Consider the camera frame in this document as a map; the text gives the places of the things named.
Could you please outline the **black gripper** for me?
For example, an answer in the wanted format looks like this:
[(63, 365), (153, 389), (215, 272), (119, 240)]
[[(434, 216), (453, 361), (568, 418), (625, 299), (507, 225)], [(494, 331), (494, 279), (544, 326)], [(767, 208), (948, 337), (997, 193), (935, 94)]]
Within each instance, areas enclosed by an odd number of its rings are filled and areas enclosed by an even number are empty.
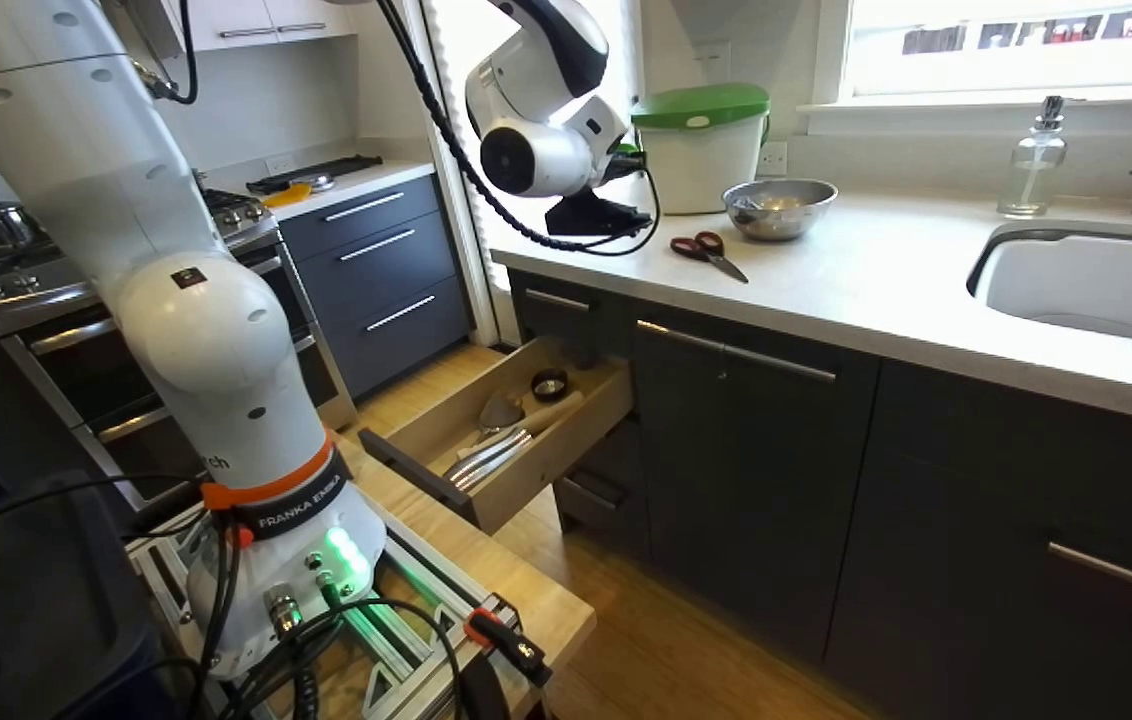
[[(620, 146), (604, 164), (604, 175), (645, 171), (650, 155), (635, 146)], [(544, 211), (554, 235), (632, 235), (651, 225), (650, 211), (617, 201), (599, 201), (592, 190), (582, 190)]]

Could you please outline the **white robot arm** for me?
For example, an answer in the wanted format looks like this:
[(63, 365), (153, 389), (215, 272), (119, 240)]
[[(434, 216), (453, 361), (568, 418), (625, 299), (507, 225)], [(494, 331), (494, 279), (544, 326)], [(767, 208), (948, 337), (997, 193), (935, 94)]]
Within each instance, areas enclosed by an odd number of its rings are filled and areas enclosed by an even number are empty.
[(99, 0), (0, 0), (0, 175), (203, 466), (190, 603), (212, 674), (236, 680), (282, 645), (278, 591), (320, 600), (320, 550), (365, 591), (389, 543), (310, 396), (283, 303), (223, 249)]

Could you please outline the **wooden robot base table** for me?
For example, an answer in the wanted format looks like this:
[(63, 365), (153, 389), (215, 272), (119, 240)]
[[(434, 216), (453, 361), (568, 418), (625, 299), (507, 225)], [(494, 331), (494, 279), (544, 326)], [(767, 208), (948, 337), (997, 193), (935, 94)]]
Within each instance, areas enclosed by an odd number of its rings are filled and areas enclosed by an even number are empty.
[(273, 483), (203, 483), (127, 560), (212, 720), (316, 720), (336, 645), (358, 650), (358, 720), (503, 720), (554, 680), (519, 608), (375, 511), (331, 440)]

